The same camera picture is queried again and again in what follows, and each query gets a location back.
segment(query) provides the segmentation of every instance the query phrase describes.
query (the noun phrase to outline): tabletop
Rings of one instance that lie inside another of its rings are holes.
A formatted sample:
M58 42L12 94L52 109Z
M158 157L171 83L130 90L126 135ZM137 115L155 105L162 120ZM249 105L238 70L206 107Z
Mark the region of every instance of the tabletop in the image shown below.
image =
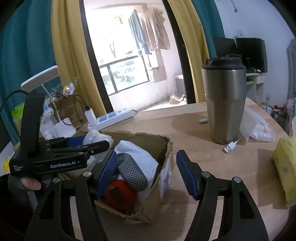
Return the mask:
M286 224L289 214L289 209L285 208L284 191L271 159L279 138L287 135L253 101L247 99L246 105L269 123L277 134L275 142L257 142L250 138L248 143L241 141L233 151L225 154L222 151L224 146L210 138L209 125L198 123L198 120L207 117L206 103L139 112L104 130L167 136L173 141L174 159L177 151L184 149L191 161L197 162L203 171L209 171L215 177L229 180L234 176L241 177L259 208L269 239L272 240ZM98 212L110 241L183 241L197 205L198 202L188 195L176 167L153 223L125 224L121 217L100 207ZM210 240L218 236L222 208L223 197L219 197Z

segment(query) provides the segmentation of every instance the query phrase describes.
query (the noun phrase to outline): metal bolt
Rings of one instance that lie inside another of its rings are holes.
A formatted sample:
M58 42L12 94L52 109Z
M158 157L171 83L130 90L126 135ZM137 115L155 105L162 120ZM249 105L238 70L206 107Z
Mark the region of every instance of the metal bolt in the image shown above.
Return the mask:
M86 172L83 173L83 176L84 177L89 177L89 176L91 176L91 172L90 171L86 171Z
M54 179L52 180L52 182L53 182L53 183L59 183L60 180L61 180L61 179L59 179L58 177L56 177L56 178L54 178Z
M233 180L234 180L236 183L240 183L240 182L242 181L239 177L235 177Z
M211 174L210 174L209 172L203 172L202 175L203 175L204 177L210 177L210 176L211 176Z

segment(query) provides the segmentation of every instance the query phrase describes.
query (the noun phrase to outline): power strip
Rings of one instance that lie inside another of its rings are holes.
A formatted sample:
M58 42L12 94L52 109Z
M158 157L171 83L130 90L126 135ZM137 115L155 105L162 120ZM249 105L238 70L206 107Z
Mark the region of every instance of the power strip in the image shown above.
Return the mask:
M114 125L118 122L133 117L133 111L128 108L113 111L107 115L97 118L97 124L94 126L88 125L88 130L102 130L108 126Z

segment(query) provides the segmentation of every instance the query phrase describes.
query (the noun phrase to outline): teal curtain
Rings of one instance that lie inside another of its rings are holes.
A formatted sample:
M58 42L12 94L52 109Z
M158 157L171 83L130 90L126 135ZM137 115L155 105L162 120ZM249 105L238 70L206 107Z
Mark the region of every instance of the teal curtain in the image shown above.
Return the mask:
M213 37L225 37L222 21L214 0L191 0L202 23L210 58L216 58Z
M51 37L51 0L25 0L0 33L0 105L21 83L55 65ZM59 78L45 87L60 84ZM35 92L44 92L38 87ZM3 122L14 144L19 135L11 111L24 102L25 95L12 96L1 112Z

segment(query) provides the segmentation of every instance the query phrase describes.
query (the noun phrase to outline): white usb cable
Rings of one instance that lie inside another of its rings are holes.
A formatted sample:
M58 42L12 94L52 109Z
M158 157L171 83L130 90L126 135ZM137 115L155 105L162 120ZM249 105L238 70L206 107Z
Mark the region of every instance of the white usb cable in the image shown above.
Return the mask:
M237 146L237 143L242 139L242 133L240 133L240 138L236 141L236 142L230 142L224 149L223 151L227 154L228 152L232 151L236 146Z

